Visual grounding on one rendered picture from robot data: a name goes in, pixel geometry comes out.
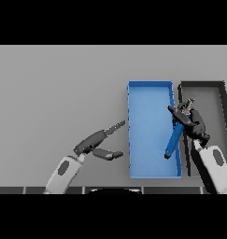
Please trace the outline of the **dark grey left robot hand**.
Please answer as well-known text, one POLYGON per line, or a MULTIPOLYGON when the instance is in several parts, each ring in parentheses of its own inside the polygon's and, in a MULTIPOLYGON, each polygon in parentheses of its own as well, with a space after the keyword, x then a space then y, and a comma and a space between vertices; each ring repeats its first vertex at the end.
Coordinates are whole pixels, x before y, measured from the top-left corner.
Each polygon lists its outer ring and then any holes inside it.
POLYGON ((99 148, 99 145, 124 124, 125 121, 123 120, 111 126, 107 130, 100 130, 94 134, 91 134, 73 148, 75 154, 80 156, 81 154, 92 153, 93 156, 104 159, 106 161, 112 161, 113 159, 121 157, 123 155, 121 151, 105 150, 99 148))

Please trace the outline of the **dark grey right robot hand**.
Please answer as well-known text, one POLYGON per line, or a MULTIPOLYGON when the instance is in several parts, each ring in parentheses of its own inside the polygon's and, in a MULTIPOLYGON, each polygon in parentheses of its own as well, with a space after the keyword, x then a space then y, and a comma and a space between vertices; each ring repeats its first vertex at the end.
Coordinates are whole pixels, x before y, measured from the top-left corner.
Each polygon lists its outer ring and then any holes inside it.
POLYGON ((206 125, 200 113, 192 107, 190 120, 192 121, 192 126, 184 127, 186 135, 192 139, 198 139, 200 141, 200 146, 204 148, 210 139, 210 135, 206 133, 206 125))

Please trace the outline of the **blue pipe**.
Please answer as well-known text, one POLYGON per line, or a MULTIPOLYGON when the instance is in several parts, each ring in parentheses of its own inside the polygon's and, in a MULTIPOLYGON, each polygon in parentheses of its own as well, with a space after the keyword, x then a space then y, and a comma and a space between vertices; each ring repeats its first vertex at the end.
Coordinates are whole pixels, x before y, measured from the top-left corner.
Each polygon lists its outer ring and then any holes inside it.
POLYGON ((190 98, 187 102, 182 103, 179 107, 173 107, 171 105, 168 107, 168 110, 173 115, 173 132, 164 153, 164 157, 166 159, 169 159, 173 155, 184 127, 193 125, 192 121, 190 120, 193 103, 194 100, 190 98))

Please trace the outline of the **dark grey bin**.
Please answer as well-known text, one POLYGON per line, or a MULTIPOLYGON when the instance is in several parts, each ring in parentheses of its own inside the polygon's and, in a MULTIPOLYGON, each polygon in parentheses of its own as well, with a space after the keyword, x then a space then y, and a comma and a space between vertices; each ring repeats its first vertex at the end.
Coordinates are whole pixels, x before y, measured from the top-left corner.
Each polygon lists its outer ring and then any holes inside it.
POLYGON ((227 162, 227 91, 225 81, 181 81, 177 87, 178 100, 194 99, 210 135, 209 146, 218 146, 227 162))

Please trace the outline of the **blue bin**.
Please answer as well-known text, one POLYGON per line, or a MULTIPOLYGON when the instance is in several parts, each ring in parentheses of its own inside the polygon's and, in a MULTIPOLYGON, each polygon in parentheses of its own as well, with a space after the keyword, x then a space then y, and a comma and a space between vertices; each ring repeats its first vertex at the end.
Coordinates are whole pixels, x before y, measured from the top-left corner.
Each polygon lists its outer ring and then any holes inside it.
POLYGON ((181 178, 179 145, 167 160, 164 153, 173 132, 169 105, 175 105, 172 80, 129 80, 128 144, 130 178, 181 178))

